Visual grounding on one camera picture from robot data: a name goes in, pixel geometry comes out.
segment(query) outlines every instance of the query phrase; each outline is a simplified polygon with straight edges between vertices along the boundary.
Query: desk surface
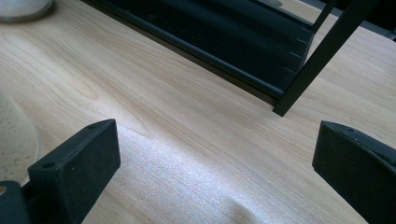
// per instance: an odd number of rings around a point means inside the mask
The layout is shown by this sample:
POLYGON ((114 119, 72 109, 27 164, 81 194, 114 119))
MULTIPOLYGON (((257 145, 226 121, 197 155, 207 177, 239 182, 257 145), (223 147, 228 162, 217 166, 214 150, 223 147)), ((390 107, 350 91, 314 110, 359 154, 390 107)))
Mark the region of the desk surface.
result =
POLYGON ((117 120, 121 168, 85 223, 362 223, 311 162, 321 120, 396 147, 395 52, 359 28, 281 118, 92 7, 58 0, 41 20, 0 24, 0 85, 44 153, 117 120))

